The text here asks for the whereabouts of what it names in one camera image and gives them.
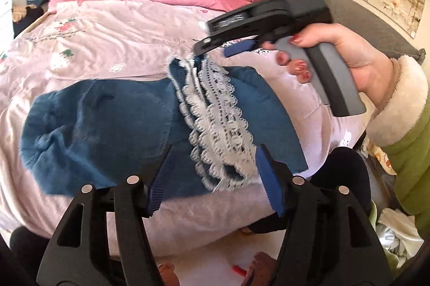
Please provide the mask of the right forearm green sleeve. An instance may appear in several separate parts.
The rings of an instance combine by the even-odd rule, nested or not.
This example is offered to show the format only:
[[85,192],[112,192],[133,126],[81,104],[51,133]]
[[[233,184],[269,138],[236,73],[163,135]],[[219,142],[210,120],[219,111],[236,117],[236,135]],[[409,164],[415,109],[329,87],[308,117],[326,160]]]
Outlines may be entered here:
[[396,172],[395,194],[429,238],[429,82],[414,58],[393,59],[393,79],[367,134]]

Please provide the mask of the right hand red nails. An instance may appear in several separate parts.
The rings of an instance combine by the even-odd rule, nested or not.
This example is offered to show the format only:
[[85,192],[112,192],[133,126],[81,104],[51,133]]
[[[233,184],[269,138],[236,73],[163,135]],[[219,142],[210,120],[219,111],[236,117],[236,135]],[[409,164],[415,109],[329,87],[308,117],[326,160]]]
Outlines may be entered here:
[[363,37],[341,24],[318,23],[307,26],[289,42],[299,48],[332,44],[348,66],[357,90],[376,107],[381,106],[393,77],[393,63]]

